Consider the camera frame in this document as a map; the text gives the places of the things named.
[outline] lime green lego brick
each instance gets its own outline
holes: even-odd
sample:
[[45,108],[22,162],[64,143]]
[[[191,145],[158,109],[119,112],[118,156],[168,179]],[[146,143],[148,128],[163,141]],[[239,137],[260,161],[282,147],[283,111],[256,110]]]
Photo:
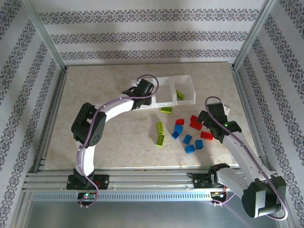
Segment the lime green lego brick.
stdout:
[[159,147],[162,147],[162,143],[163,143],[164,138],[165,138],[165,136],[163,134],[159,134],[156,145],[159,146]]
[[171,107],[163,107],[161,108],[161,113],[172,113]]
[[182,94],[180,91],[176,90],[176,97],[179,100],[183,100],[185,98],[185,95]]
[[158,131],[158,134],[163,134],[162,122],[157,122],[157,131]]

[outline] plastic container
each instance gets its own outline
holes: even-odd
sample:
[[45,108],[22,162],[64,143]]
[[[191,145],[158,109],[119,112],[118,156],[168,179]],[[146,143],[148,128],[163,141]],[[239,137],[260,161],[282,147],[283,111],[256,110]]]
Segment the plastic container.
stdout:
[[[152,82],[156,89],[156,80],[153,78],[145,78],[149,82]],[[152,96],[151,105],[142,105],[140,109],[147,108],[161,108],[161,107],[171,107],[175,105],[190,105],[196,102],[196,93],[193,86],[191,75],[177,75],[177,76],[167,76],[158,77],[159,89],[157,93]],[[137,86],[138,82],[136,80],[131,80],[131,86]],[[176,90],[184,94],[183,100],[178,100],[176,96]]]

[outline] red lego brick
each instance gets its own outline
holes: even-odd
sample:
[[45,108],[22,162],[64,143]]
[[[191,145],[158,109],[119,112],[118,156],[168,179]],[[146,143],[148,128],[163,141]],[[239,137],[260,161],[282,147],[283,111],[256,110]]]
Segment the red lego brick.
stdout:
[[202,124],[200,124],[196,121],[191,121],[191,123],[190,123],[190,127],[193,127],[199,131],[201,130],[202,126],[203,126]]
[[175,122],[175,125],[184,125],[185,123],[185,120],[184,119],[178,119],[176,122]]
[[198,120],[198,118],[196,116],[194,116],[194,115],[190,118],[191,122],[193,122],[193,121],[197,122],[197,120]]
[[208,139],[208,140],[212,140],[213,139],[213,135],[209,132],[201,132],[200,133],[200,137],[202,139]]

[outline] wallpaper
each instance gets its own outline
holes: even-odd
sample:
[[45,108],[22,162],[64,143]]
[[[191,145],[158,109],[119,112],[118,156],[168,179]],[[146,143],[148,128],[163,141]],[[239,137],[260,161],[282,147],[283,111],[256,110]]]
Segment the wallpaper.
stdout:
[[268,162],[304,227],[304,1],[280,0],[239,69]]
[[18,0],[0,0],[0,228],[33,165],[59,69]]
[[264,0],[33,0],[66,65],[229,61]]

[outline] speckled countertop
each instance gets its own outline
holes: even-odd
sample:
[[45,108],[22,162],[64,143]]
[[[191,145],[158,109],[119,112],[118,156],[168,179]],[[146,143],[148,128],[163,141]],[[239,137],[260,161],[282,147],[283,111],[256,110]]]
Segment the speckled countertop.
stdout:
[[[95,168],[122,167],[180,167],[208,166],[225,162],[236,164],[230,152],[217,140],[203,140],[203,150],[186,154],[182,143],[188,133],[191,144],[200,137],[200,131],[189,127],[192,115],[205,110],[204,101],[210,95],[220,97],[231,107],[228,120],[236,120],[255,151],[253,140],[238,96],[228,63],[194,63],[125,66],[73,66],[69,67],[59,111],[47,152],[45,169],[72,169],[76,164],[76,142],[71,125],[85,102],[105,103],[130,87],[130,80],[142,74],[157,77],[192,76],[196,90],[196,104],[174,106],[172,114],[160,108],[123,113],[104,128],[101,141],[95,149]],[[171,137],[175,121],[185,119],[184,131],[179,139]],[[164,124],[163,147],[155,145],[158,137],[156,122]]]

